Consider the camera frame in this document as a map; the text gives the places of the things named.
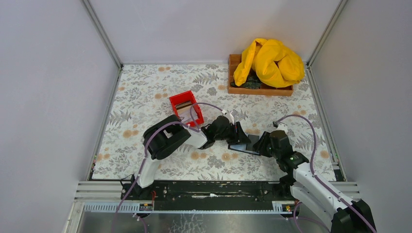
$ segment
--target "aluminum frame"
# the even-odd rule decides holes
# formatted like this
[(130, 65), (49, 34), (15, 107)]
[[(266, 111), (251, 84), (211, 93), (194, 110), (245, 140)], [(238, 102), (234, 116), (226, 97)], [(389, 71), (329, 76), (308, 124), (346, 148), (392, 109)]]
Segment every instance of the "aluminum frame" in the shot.
[[(330, 34), (330, 31), (332, 30), (333, 26), (335, 25), (336, 21), (338, 20), (339, 16), (341, 15), (344, 7), (346, 6), (347, 2), (349, 0), (341, 0), (339, 3), (336, 11), (334, 12), (328, 26), (326, 27), (324, 33), (322, 34), (315, 50), (313, 51), (312, 55), (307, 61), (307, 74), (308, 74), (308, 79), (309, 79), (309, 85), (311, 88), (311, 91), (314, 95), (314, 101), (315, 105), (317, 107), (318, 113), (321, 117), (321, 122), (322, 122), (322, 128), (326, 134), (326, 141), (329, 146), (329, 151), (331, 152), (332, 156), (332, 165), (334, 169), (340, 169), (343, 173), (343, 177), (346, 179), (346, 174), (344, 172), (342, 164), (337, 162), (338, 157), (335, 155), (338, 154), (337, 148), (336, 148), (336, 143), (333, 138), (333, 134), (331, 132), (330, 126), (329, 126), (329, 121), (327, 119), (327, 115), (325, 113), (325, 110), (323, 108), (323, 102), (321, 99), (321, 96), (318, 92), (318, 87), (316, 85), (316, 81), (314, 79), (314, 74), (311, 70), (311, 65), (316, 59), (316, 56), (318, 55), (319, 51), (321, 50), (323, 44), (325, 43), (328, 35)], [(99, 147), (103, 138), (103, 133), (107, 125), (108, 121), (108, 116), (110, 114), (111, 107), (113, 105), (114, 101), (114, 96), (117, 90), (117, 86), (120, 80), (121, 76), (121, 69), (123, 67), (123, 64), (118, 57), (113, 45), (111, 44), (102, 24), (100, 23), (91, 3), (89, 0), (81, 0), (83, 3), (85, 10), (87, 11), (88, 15), (90, 16), (90, 19), (92, 23), (94, 24), (96, 30), (98, 31), (100, 37), (102, 38), (102, 41), (104, 42), (107, 50), (110, 53), (110, 56), (112, 57), (113, 61), (115, 64), (119, 67), (119, 72), (118, 76), (116, 78), (116, 81), (114, 82), (111, 96), (110, 96), (110, 101), (107, 106), (106, 114), (104, 116), (104, 121), (101, 126), (101, 130), (99, 132), (99, 137), (98, 141), (96, 143), (93, 156), (91, 158), (89, 170), (87, 171), (87, 179), (89, 178), (91, 168), (93, 165), (94, 157), (97, 155), (99, 151)], [(346, 194), (347, 196), (351, 197), (354, 200), (359, 200), (361, 198), (361, 195), (359, 193), (358, 186), (356, 182), (331, 182), (332, 185), (334, 185), (338, 190)], [(63, 229), (63, 233), (76, 233), (79, 229), (79, 225), (81, 222), (82, 214), (84, 212), (85, 205), (87, 203), (91, 202), (115, 202), (119, 203), (120, 202), (120, 194), (122, 191), (122, 186), (120, 185), (119, 182), (115, 181), (82, 181), (79, 182), (79, 185), (77, 187), (77, 191), (75, 194), (74, 202), (72, 205), (72, 210), (69, 214), (69, 217), (67, 219), (66, 225)], [(131, 201), (131, 200), (126, 200), (125, 203), (142, 203), (145, 201)]]

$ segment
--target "dark object in tray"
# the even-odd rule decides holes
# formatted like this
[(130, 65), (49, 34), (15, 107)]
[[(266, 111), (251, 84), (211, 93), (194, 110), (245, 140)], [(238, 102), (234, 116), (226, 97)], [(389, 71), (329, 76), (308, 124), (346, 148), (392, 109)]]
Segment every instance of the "dark object in tray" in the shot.
[(235, 82), (231, 82), (230, 86), (232, 87), (242, 87), (242, 88), (247, 88), (247, 89), (260, 89), (260, 85), (262, 84), (262, 81), (258, 78), (256, 75), (256, 72), (253, 70), (250, 70), (249, 75), (246, 78), (246, 82), (240, 86), (236, 86)]

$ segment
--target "cable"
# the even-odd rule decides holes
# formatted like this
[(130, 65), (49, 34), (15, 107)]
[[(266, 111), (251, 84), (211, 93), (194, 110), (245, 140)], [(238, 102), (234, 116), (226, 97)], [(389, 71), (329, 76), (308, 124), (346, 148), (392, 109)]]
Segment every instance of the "cable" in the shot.
[(148, 149), (151, 141), (153, 140), (153, 138), (154, 138), (159, 132), (163, 131), (166, 127), (168, 127), (168, 126), (170, 126), (170, 125), (183, 125), (183, 126), (185, 126), (186, 128), (188, 128), (188, 129), (191, 129), (191, 130), (193, 130), (193, 131), (199, 132), (198, 129), (192, 128), (192, 127), (188, 126), (188, 125), (185, 124), (185, 123), (182, 123), (182, 122), (180, 122), (180, 121), (173, 121), (173, 122), (167, 123), (166, 125), (163, 125), (163, 126), (160, 127), (158, 130), (156, 130), (156, 131), (152, 134), (152, 136), (149, 137), (149, 140), (147, 140), (147, 143), (146, 143), (146, 145), (144, 146), (144, 158), (143, 158), (143, 161), (142, 161), (142, 163), (141, 163), (141, 165), (140, 165), (140, 168), (139, 168), (139, 172), (138, 172), (138, 174), (137, 174), (137, 177), (136, 177), (135, 181), (132, 183), (132, 185), (130, 186), (129, 190), (124, 194), (123, 199), (120, 201), (119, 205), (118, 205), (117, 208), (116, 208), (116, 212), (115, 212), (115, 215), (114, 215), (113, 221), (112, 221), (112, 233), (114, 233), (115, 222), (116, 222), (117, 214), (118, 214), (118, 212), (119, 212), (119, 209), (120, 209), (121, 205), (123, 204), (124, 200), (126, 200), (127, 196), (129, 196), (129, 194), (130, 194), (130, 192), (132, 191), (133, 187), (137, 184), (137, 181), (139, 180), (141, 171), (142, 171), (142, 169), (143, 169), (143, 165), (144, 165), (144, 163), (145, 163), (145, 161), (146, 161), (146, 159), (147, 159), (147, 157), (148, 157), (147, 149)]
[(221, 112), (223, 111), (223, 109), (221, 109), (221, 108), (219, 108), (218, 106), (215, 106), (215, 105), (213, 105), (213, 104), (210, 104), (210, 103), (199, 102), (199, 103), (194, 103), (194, 104), (192, 104), (192, 106), (190, 107), (189, 113), (190, 113), (190, 117), (192, 117), (192, 120), (193, 120), (194, 124), (196, 125), (196, 128), (199, 128), (199, 125), (197, 124), (196, 120), (195, 120), (194, 117), (193, 117), (192, 109), (194, 108), (194, 106), (196, 106), (196, 105), (198, 105), (198, 104), (209, 105), (209, 106), (212, 106), (212, 107), (214, 107), (214, 108), (217, 108), (217, 109), (218, 109), (219, 111), (221, 111)]
[(139, 215), (136, 215), (136, 213), (133, 214), (133, 217), (135, 217), (135, 216), (137, 216), (138, 221), (142, 220), (143, 227), (144, 227), (144, 233), (147, 233), (147, 223), (146, 223), (146, 221), (142, 217), (140, 217)]
[(297, 224), (297, 220), (298, 220), (298, 219), (314, 222), (314, 223), (318, 224), (319, 226), (322, 226), (323, 228), (325, 228), (325, 229), (327, 230), (327, 232), (330, 233), (330, 231), (329, 231), (329, 229), (327, 228), (327, 226), (326, 226), (324, 223), (322, 223), (322, 222), (319, 222), (319, 221), (317, 221), (317, 220), (315, 220), (315, 219), (311, 219), (311, 218), (308, 218), (308, 217), (299, 217), (299, 218), (296, 217), (296, 210), (297, 210), (297, 208), (298, 208), (301, 204), (302, 204), (302, 203), (299, 202), (299, 203), (295, 206), (295, 209), (293, 210), (293, 220), (295, 221), (296, 227), (297, 227), (297, 229), (300, 231), (300, 233), (303, 233), (303, 231), (302, 231), (302, 229), (300, 229), (299, 224)]
[(339, 196), (339, 194), (337, 194), (335, 191), (333, 191), (333, 189), (331, 189), (329, 186), (327, 186), (319, 177), (318, 175), (315, 174), (315, 169), (313, 167), (313, 161), (315, 159), (315, 152), (316, 152), (316, 133), (315, 133), (315, 128), (313, 127), (312, 123), (304, 116), (301, 115), (297, 115), (297, 114), (291, 114), (291, 115), (287, 115), (282, 117), (281, 119), (277, 120), (277, 123), (280, 123), (281, 121), (283, 121), (284, 119), (288, 118), (288, 117), (299, 117), (302, 118), (303, 120), (305, 120), (309, 125), (310, 128), (312, 129), (312, 133), (313, 133), (313, 151), (312, 151), (312, 156), (310, 157), (310, 171), (313, 175), (313, 177), (323, 186), (325, 187), (332, 195), (334, 195), (338, 200), (340, 200), (343, 204), (345, 204), (350, 210), (352, 210), (360, 219), (362, 219), (362, 221), (369, 227), (369, 229), (373, 232), (373, 233), (377, 233), (375, 228), (369, 223), (368, 220), (365, 219), (364, 216), (362, 216), (355, 208), (352, 207), (352, 205), (350, 203), (348, 203), (347, 201), (345, 201), (341, 196)]

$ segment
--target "table surface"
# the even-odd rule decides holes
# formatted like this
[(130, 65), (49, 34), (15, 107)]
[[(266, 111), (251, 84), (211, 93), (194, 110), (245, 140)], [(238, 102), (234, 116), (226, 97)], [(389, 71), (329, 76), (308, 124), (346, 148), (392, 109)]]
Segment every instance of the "table surface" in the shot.
[[(291, 97), (228, 94), (227, 79), (228, 65), (125, 65), (92, 179), (121, 179), (135, 173), (144, 157), (144, 131), (173, 114), (170, 96), (191, 90), (198, 102), (234, 110), (235, 121), (250, 134), (273, 131), (272, 122), (284, 115), (305, 116), (318, 138), (315, 170), (329, 181), (336, 180), (307, 78), (294, 86)], [(220, 114), (212, 107), (200, 107), (205, 124)], [(298, 117), (284, 122), (293, 148), (310, 158), (309, 125)], [(217, 141), (206, 150), (182, 145), (161, 161), (155, 179), (278, 181), (284, 174), (274, 158), (229, 150), (226, 142)]]

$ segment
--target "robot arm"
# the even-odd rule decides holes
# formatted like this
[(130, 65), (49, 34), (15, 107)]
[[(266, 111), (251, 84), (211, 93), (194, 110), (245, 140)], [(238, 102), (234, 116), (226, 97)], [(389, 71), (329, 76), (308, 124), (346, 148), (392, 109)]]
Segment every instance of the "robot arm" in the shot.
[(275, 157), (280, 169), (287, 173), (280, 178), (280, 184), (274, 192), (285, 196), (292, 195), (300, 200), (331, 229), (332, 233), (370, 232), (366, 223), (344, 202), (351, 204), (351, 207), (375, 228), (369, 206), (363, 200), (354, 201), (341, 193), (322, 176), (313, 175), (309, 160), (301, 153), (293, 151), (284, 131), (273, 131), (267, 137), (270, 146), (266, 154)]

